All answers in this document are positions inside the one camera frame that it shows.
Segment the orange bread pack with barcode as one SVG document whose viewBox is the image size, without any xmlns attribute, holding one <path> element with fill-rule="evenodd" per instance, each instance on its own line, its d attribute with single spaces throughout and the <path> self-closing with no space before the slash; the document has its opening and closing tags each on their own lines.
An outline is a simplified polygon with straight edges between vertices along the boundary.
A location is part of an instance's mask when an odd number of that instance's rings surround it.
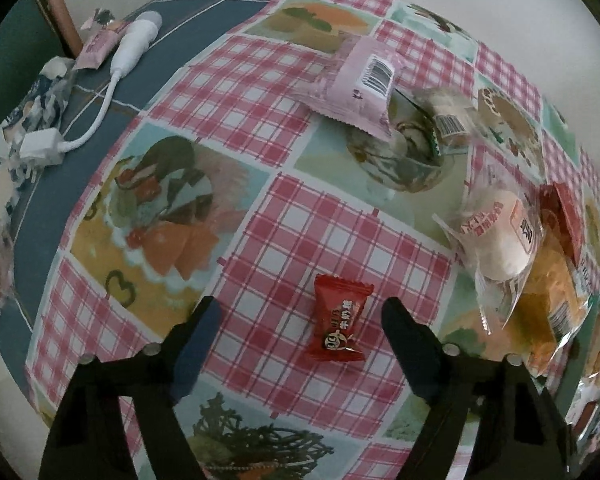
<svg viewBox="0 0 600 480">
<path fill-rule="evenodd" d="M 547 231 L 524 290 L 504 324 L 513 352 L 522 357 L 530 375 L 547 372 L 587 315 L 588 294 L 579 275 L 558 238 Z"/>
</svg>

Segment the clear pack with white bun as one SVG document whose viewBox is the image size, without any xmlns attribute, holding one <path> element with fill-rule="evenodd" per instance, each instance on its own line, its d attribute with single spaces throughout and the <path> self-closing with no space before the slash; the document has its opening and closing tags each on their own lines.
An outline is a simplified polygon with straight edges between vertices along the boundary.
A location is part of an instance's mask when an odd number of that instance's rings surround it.
<svg viewBox="0 0 600 480">
<path fill-rule="evenodd" d="M 512 316 L 540 249 L 538 194 L 516 179 L 485 143 L 469 149 L 460 208 L 432 220 L 474 280 L 481 324 L 487 333 Z"/>
</svg>

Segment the small red candy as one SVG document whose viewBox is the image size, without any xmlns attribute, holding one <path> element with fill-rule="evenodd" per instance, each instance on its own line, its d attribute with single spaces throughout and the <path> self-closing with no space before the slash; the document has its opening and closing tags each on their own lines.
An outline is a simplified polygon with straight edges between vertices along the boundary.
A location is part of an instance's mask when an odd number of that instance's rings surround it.
<svg viewBox="0 0 600 480">
<path fill-rule="evenodd" d="M 364 362 L 358 329 L 374 286 L 320 274 L 314 290 L 314 329 L 306 353 L 318 362 Z"/>
</svg>

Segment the pink snack pack with barcode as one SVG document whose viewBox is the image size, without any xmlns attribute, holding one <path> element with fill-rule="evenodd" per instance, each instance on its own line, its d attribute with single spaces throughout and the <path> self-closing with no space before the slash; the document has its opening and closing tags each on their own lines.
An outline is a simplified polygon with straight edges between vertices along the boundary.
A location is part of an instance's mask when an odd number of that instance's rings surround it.
<svg viewBox="0 0 600 480">
<path fill-rule="evenodd" d="M 406 59 L 386 44 L 370 36 L 344 34 L 314 81 L 297 84 L 290 96 L 317 114 L 390 143 L 391 93 L 405 65 Z"/>
</svg>

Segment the green white cracker pack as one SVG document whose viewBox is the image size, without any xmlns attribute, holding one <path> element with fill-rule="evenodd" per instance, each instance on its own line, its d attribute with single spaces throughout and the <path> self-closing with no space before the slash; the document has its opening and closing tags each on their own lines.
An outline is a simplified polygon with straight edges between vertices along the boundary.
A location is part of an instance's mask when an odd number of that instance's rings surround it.
<svg viewBox="0 0 600 480">
<path fill-rule="evenodd" d="M 566 415 L 571 426 L 580 463 L 600 450 L 600 308 L 583 372 Z"/>
</svg>

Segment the red snack pack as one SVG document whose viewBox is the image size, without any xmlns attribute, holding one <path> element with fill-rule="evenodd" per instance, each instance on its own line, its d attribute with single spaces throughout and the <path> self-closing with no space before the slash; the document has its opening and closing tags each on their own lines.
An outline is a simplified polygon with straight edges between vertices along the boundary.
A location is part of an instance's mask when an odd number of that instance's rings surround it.
<svg viewBox="0 0 600 480">
<path fill-rule="evenodd" d="M 543 184 L 539 200 L 543 223 L 557 237 L 573 265 L 578 266 L 584 244 L 584 224 L 573 192 L 564 182 Z"/>
</svg>

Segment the clear green-trim cookie pack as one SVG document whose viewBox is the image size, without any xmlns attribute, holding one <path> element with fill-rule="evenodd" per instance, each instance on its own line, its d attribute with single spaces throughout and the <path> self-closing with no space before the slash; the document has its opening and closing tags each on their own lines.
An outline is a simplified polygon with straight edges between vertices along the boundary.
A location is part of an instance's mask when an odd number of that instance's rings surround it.
<svg viewBox="0 0 600 480">
<path fill-rule="evenodd" d="M 437 156 L 466 154 L 471 144 L 486 132 L 478 110 L 460 90 L 437 87 L 394 93 L 424 116 Z"/>
</svg>

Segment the crumpled blue white wrapper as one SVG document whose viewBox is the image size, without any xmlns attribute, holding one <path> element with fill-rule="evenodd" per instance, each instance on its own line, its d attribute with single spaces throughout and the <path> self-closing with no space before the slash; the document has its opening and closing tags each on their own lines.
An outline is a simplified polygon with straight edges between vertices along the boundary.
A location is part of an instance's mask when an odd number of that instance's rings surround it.
<svg viewBox="0 0 600 480">
<path fill-rule="evenodd" d="M 59 127 L 76 73 L 71 58 L 54 56 L 38 73 L 26 96 L 1 122 L 0 159 L 7 165 L 15 190 L 34 173 L 19 155 L 24 137 L 38 130 Z"/>
</svg>

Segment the checkered cake-print tablecloth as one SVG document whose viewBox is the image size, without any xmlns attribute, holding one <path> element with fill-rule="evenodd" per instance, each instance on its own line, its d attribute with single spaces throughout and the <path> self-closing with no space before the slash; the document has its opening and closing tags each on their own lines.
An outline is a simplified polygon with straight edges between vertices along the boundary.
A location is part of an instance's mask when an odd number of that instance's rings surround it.
<svg viewBox="0 0 600 480">
<path fill-rule="evenodd" d="M 558 110 L 484 42 L 401 0 L 266 0 L 188 61 L 102 156 L 50 267 L 24 369 L 52 422 L 78 359 L 132 356 L 204 295 L 222 324 L 176 412 L 217 479 L 390 479 L 427 407 L 380 326 L 400 298 L 442 338 L 490 359 L 474 283 L 432 217 L 460 208 L 466 154 L 437 156 L 401 98 L 396 154 L 290 96 L 368 35 L 406 59 L 402 91 L 452 87 L 486 120 L 516 179 L 564 182 L 584 224 L 579 263 L 600 299 L 600 176 Z M 318 362 L 317 275 L 374 286 L 364 362 Z"/>
</svg>

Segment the small pink sachet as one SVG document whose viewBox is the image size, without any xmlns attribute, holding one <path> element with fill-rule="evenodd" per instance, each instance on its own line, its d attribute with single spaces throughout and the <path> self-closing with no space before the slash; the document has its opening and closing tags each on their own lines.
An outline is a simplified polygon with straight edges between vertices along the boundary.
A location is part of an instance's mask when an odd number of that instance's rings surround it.
<svg viewBox="0 0 600 480">
<path fill-rule="evenodd" d="M 121 40 L 129 23 L 117 20 L 107 9 L 96 9 L 81 26 L 87 40 L 76 57 L 75 70 L 97 70 Z"/>
</svg>

